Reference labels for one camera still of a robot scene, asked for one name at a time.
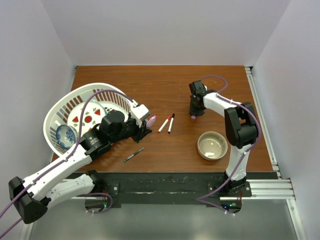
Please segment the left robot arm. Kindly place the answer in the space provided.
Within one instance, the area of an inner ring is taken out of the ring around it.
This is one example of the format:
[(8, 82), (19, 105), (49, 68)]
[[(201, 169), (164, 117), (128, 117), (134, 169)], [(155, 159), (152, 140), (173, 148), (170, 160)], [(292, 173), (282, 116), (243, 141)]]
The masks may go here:
[(48, 209), (78, 195), (99, 196), (104, 184), (94, 171), (84, 173), (72, 182), (63, 180), (107, 153), (114, 143), (128, 138), (139, 143), (152, 132), (147, 126), (149, 115), (144, 105), (134, 107), (128, 117), (121, 111), (112, 110), (56, 161), (28, 177), (12, 178), (8, 183), (10, 204), (21, 221), (33, 223)]

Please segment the white marker red tip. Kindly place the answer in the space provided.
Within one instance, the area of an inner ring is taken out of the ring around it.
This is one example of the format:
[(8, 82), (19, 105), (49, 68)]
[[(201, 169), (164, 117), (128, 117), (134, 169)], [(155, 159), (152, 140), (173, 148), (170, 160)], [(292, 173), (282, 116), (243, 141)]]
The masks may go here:
[(167, 123), (170, 121), (170, 119), (171, 119), (171, 115), (169, 115), (167, 118), (166, 118), (166, 120), (163, 122), (163, 124), (160, 126), (160, 128), (158, 129), (158, 133), (160, 133), (163, 129), (164, 129), (164, 127), (167, 125)]

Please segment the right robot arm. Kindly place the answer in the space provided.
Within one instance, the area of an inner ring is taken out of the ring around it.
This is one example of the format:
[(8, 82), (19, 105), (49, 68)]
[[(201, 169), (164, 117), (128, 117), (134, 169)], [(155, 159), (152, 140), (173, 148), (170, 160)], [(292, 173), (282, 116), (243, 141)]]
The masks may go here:
[(191, 93), (189, 114), (199, 117), (205, 110), (212, 110), (224, 117), (225, 135), (231, 145), (224, 182), (214, 191), (198, 199), (202, 200), (223, 192), (233, 197), (246, 183), (250, 152), (261, 139), (261, 126), (254, 107), (250, 102), (240, 103), (222, 96), (215, 90), (207, 90), (201, 80), (188, 86)]

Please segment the pink highlighter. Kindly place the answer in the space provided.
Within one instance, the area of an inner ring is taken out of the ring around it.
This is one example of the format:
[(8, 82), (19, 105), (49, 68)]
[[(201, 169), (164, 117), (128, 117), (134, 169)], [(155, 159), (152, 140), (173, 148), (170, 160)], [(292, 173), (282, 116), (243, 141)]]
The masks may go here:
[(146, 126), (147, 126), (148, 128), (151, 128), (151, 127), (152, 127), (152, 125), (155, 123), (156, 118), (157, 118), (157, 116), (156, 116), (156, 115), (152, 116), (152, 117), (148, 120), (148, 122), (147, 122)]

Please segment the white marker black tip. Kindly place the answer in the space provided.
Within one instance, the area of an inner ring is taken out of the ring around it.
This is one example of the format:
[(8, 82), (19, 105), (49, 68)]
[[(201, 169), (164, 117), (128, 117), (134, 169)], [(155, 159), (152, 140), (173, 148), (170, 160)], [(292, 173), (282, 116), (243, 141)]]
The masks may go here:
[(175, 113), (173, 113), (170, 118), (170, 123), (169, 123), (168, 131), (167, 131), (168, 134), (170, 134), (172, 132), (174, 118), (175, 118)]

